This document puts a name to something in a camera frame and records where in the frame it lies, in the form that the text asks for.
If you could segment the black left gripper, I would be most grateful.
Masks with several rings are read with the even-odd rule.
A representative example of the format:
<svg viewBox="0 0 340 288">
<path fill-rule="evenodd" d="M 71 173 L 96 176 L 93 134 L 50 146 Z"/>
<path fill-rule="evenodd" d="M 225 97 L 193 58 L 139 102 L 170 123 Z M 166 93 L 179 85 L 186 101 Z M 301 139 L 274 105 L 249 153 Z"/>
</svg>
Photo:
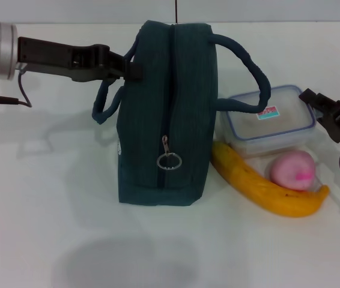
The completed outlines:
<svg viewBox="0 0 340 288">
<path fill-rule="evenodd" d="M 132 62 L 134 52 L 121 56 L 108 46 L 71 46 L 61 43 L 18 38 L 18 62 L 26 71 L 68 77 L 75 82 L 108 78 L 142 80 L 142 65 Z"/>
</svg>

